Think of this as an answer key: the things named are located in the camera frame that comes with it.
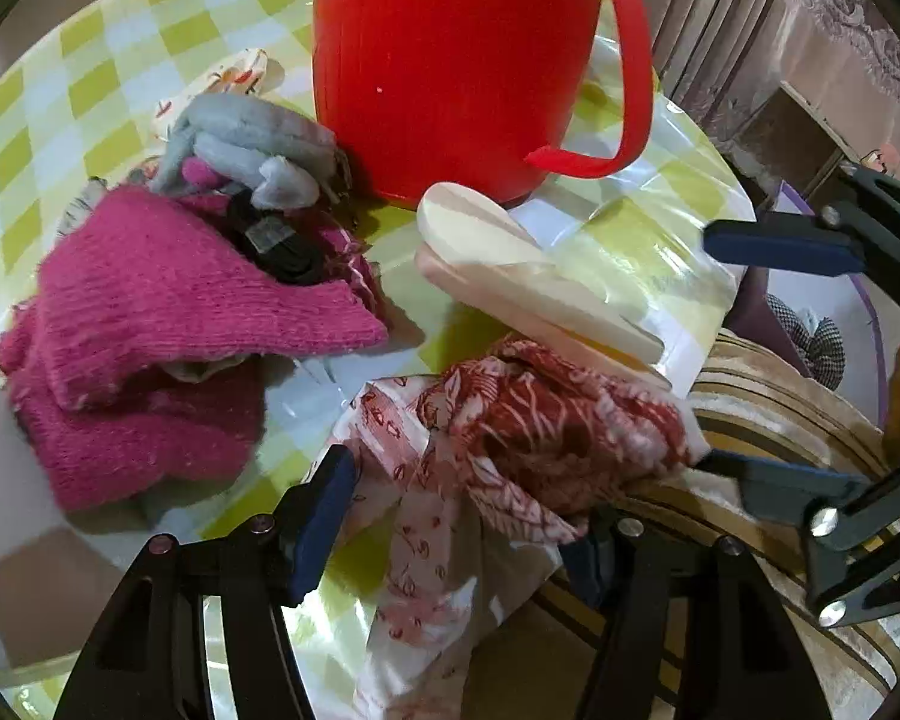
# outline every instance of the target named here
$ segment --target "table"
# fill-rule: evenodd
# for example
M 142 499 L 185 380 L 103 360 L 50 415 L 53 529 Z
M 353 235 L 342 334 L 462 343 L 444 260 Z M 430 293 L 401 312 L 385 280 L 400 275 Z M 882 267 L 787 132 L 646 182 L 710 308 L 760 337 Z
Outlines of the table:
M 0 81 L 0 331 L 10 307 L 34 288 L 34 270 L 53 245 L 56 222 L 86 177 L 119 179 L 160 151 L 149 130 L 156 100 L 178 93 L 226 55 L 262 47 L 281 68 L 264 96 L 313 114 L 311 9 L 312 0 L 99 0 L 11 68 Z M 611 33 L 607 10 L 601 34 Z M 568 134 L 570 148 L 612 151 L 621 98 L 615 44 L 600 38 Z M 151 530 L 173 531 L 182 541 L 207 538 L 249 512 L 268 511 L 300 479 L 362 382 L 443 370 L 480 355 L 506 331 L 415 272 L 419 237 L 412 213 L 371 200 L 357 212 L 358 232 L 372 243 L 370 259 L 381 264 L 384 291 L 395 306 L 391 343 L 372 354 L 303 362 L 278 380 L 268 391 L 266 438 L 241 478 L 214 490 L 154 490 L 143 504 Z M 648 322 L 667 341 L 674 388 L 686 391 L 734 288 L 731 274 L 701 259 L 698 230 L 711 218 L 752 218 L 744 191 L 687 115 L 658 94 L 652 141 L 640 160 L 602 181 L 549 181 L 515 214 L 567 271 L 596 287 L 637 284 L 641 295 L 653 298 L 655 318 Z M 701 302 L 698 290 L 713 279 L 719 284 L 703 289 Z M 385 544 L 367 533 L 333 558 L 314 594 L 319 597 L 293 618 L 295 645 L 306 649 L 310 642 L 323 656 L 334 650 L 338 662 L 350 665 L 359 660 L 361 620 L 372 616 L 365 598 L 379 581 Z M 49 717 L 66 668 L 1 675 L 2 685 L 25 683 L 10 691 L 18 707 Z M 346 686 L 335 689 L 346 693 Z

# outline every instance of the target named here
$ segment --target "gray cloth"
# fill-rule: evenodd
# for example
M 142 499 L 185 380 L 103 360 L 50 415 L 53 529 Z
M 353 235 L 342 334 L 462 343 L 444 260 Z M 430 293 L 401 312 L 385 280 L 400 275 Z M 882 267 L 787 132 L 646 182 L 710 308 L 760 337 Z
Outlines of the gray cloth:
M 333 132 L 282 105 L 249 95 L 197 95 L 170 132 L 151 189 L 189 191 L 183 162 L 197 156 L 252 189 L 257 208 L 306 208 L 320 189 L 329 190 L 337 151 Z

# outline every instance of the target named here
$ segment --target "red thermos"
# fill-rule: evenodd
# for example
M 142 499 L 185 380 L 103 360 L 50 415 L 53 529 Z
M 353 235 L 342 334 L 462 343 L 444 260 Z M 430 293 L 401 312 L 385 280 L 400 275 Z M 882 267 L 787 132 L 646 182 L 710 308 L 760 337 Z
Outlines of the red thermos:
M 621 170 L 650 136 L 653 70 L 642 0 L 613 0 L 624 127 L 611 159 L 560 141 L 600 0 L 314 0 L 317 117 L 365 189 L 413 208 L 437 181 L 498 202 L 547 172 Z

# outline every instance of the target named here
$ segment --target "metal screw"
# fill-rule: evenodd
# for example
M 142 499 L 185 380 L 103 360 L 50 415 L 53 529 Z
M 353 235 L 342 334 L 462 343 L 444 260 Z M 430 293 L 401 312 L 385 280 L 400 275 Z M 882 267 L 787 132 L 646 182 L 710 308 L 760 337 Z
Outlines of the metal screw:
M 640 538 L 643 536 L 643 523 L 633 517 L 624 517 L 617 523 L 617 530 L 624 536 L 630 538 Z
M 253 533 L 269 533 L 274 529 L 274 517 L 271 514 L 257 514 L 250 519 L 250 530 Z
M 819 509 L 813 517 L 810 518 L 810 533 L 816 538 L 829 536 L 837 530 L 837 523 L 840 521 L 840 512 L 832 506 Z
M 733 536 L 721 536 L 720 548 L 722 551 L 732 557 L 738 557 L 744 554 L 744 545 L 737 541 Z
M 834 601 L 832 604 L 827 604 L 825 607 L 823 607 L 823 611 L 820 613 L 820 617 L 818 618 L 818 621 L 820 621 L 820 627 L 831 628 L 835 624 L 839 623 L 842 619 L 844 619 L 844 615 L 846 613 L 846 601 Z
M 166 555 L 173 549 L 174 544 L 173 536 L 167 536 L 166 533 L 161 533 L 159 536 L 154 536 L 146 543 L 146 550 L 151 555 Z
M 840 226 L 840 212 L 832 205 L 824 205 L 821 208 L 820 218 L 827 227 L 837 228 Z

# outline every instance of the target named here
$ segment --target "pink knitted glove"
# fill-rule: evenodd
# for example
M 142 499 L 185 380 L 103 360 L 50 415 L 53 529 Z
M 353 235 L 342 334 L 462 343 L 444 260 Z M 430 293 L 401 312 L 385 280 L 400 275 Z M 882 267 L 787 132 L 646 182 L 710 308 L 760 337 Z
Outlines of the pink knitted glove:
M 50 252 L 37 288 L 34 343 L 69 410 L 113 402 L 164 362 L 335 354 L 386 338 L 343 281 L 278 284 L 196 215 L 135 186 Z
M 232 479 L 263 432 L 259 360 L 195 385 L 150 371 L 114 406 L 68 412 L 56 405 L 46 370 L 31 354 L 10 372 L 7 390 L 56 501 L 68 511 L 141 493 L 165 476 Z
M 13 307 L 13 324 L 0 336 L 0 370 L 4 375 L 24 367 L 34 343 L 36 309 L 34 300 Z

